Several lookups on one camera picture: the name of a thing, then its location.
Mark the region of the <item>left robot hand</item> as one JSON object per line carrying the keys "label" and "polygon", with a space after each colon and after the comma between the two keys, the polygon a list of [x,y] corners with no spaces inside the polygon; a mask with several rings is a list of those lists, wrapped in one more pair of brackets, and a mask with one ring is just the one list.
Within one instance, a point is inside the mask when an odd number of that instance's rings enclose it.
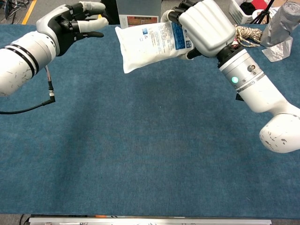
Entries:
{"label": "left robot hand", "polygon": [[104,13],[101,2],[80,1],[61,5],[36,22],[37,31],[49,36],[55,43],[56,56],[62,56],[76,41],[84,38],[102,38],[99,30],[108,25],[105,17],[88,19]]}

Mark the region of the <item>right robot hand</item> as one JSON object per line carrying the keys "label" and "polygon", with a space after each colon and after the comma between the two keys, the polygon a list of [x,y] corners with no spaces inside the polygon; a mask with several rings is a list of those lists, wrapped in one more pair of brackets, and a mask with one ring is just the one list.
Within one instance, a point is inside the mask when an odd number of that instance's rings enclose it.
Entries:
{"label": "right robot hand", "polygon": [[197,56],[216,57],[228,48],[235,37],[235,27],[213,0],[183,0],[178,7],[167,10],[161,22],[178,24],[193,44],[186,59]]}

